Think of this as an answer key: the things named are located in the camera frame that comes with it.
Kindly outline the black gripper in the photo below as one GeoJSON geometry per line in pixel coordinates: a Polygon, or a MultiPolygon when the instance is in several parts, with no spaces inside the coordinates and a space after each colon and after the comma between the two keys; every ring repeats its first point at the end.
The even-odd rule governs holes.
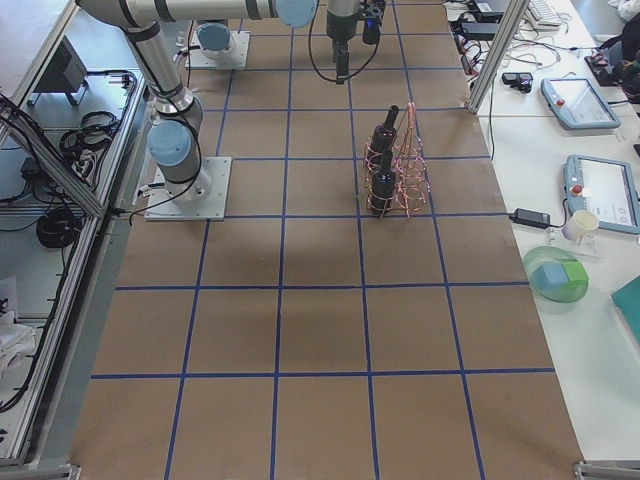
{"type": "Polygon", "coordinates": [[[385,0],[362,0],[361,20],[367,29],[379,30],[383,24],[384,13],[386,9],[385,0]]]}

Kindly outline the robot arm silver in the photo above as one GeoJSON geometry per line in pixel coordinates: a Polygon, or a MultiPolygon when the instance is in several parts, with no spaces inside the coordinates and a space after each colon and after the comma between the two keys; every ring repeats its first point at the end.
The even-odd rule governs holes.
{"type": "Polygon", "coordinates": [[[199,46],[202,54],[212,60],[222,60],[235,48],[226,20],[199,21],[195,33],[189,37],[190,46],[199,46]]]}
{"type": "Polygon", "coordinates": [[[231,19],[277,18],[291,28],[310,27],[315,1],[82,1],[94,19],[119,28],[154,95],[155,124],[147,148],[164,176],[170,203],[190,206],[209,196],[198,133],[202,107],[184,85],[162,41],[161,25],[199,21],[220,29],[231,19]]]}

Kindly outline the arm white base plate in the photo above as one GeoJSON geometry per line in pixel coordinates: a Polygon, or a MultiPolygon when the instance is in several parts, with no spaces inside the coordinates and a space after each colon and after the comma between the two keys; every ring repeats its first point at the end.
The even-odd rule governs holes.
{"type": "Polygon", "coordinates": [[[231,157],[204,157],[200,174],[193,186],[186,188],[169,183],[150,193],[151,208],[144,211],[148,221],[223,221],[231,177],[231,157]]]}
{"type": "Polygon", "coordinates": [[[192,35],[185,65],[195,70],[244,70],[248,58],[249,31],[231,31],[229,46],[225,50],[202,50],[196,33],[192,35]]]}

